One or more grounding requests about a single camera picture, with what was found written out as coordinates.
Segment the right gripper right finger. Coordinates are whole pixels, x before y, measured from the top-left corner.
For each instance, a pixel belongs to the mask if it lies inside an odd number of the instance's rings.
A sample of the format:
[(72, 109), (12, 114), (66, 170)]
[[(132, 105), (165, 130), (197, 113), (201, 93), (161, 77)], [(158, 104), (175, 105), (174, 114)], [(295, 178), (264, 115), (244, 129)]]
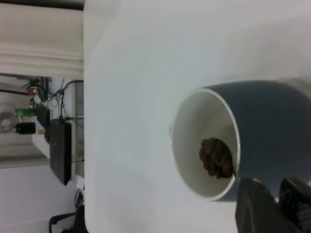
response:
[(286, 178), (279, 189), (279, 206), (301, 232), (311, 231), (311, 187), (299, 179)]

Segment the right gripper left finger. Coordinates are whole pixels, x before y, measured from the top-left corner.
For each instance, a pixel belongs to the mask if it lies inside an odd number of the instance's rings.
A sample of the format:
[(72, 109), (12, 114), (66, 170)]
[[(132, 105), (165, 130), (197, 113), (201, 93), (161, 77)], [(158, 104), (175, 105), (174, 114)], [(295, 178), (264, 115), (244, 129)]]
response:
[(241, 179), (235, 220), (239, 233), (300, 233), (261, 182)]

